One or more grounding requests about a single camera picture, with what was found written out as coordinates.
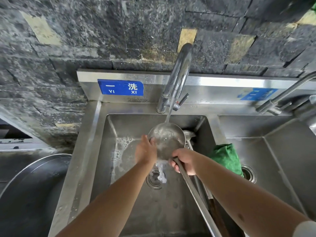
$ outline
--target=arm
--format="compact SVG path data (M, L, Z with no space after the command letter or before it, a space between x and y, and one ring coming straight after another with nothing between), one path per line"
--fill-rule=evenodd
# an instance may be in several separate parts
M136 165L97 196L57 237L119 236L157 159L156 145L145 135L136 147L135 159Z
M251 237L292 237L300 223L310 220L204 155L189 149L178 149L172 155L184 162L188 174L199 177L231 218ZM170 164L179 172L174 161Z

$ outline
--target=chinese character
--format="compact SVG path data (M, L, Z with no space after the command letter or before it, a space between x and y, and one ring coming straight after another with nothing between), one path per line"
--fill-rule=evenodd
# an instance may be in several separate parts
M137 85L135 83L128 83L129 90L137 90Z

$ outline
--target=sink drain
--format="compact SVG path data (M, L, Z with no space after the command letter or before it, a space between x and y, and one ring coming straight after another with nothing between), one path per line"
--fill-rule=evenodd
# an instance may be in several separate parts
M241 170L244 174L245 179L251 181L252 183L255 183L257 181L257 176L251 167L249 167L248 165L241 165Z
M153 168L152 171L146 177L146 183L154 190L160 190L162 188L160 180L158 180L159 170Z

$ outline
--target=hand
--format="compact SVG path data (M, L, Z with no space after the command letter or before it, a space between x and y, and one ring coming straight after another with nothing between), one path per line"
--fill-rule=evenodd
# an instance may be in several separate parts
M193 167L193 164L192 164L192 160L194 159L194 157L197 154L198 154L197 152L192 151L192 150L187 149L187 148L177 149L177 150L172 152L173 157L178 157L179 160L184 163L184 168L185 168L186 172L188 173L188 175L195 175L196 174L194 167ZM174 168L174 170L176 172L180 173L179 166L176 164L176 162L174 160L170 159L169 164Z
M142 135L140 143L136 146L135 161L136 163L148 163L154 165L157 160L157 147L155 139L149 142L147 135Z

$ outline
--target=faucet handle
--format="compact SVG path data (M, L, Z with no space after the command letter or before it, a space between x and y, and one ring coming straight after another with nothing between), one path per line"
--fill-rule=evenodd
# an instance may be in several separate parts
M189 97L189 93L185 94L184 97L181 99L180 102L176 102L176 103L174 104L174 106L173 106L172 109L173 109L174 111L179 110L180 106L185 102L186 99L188 99L188 97Z

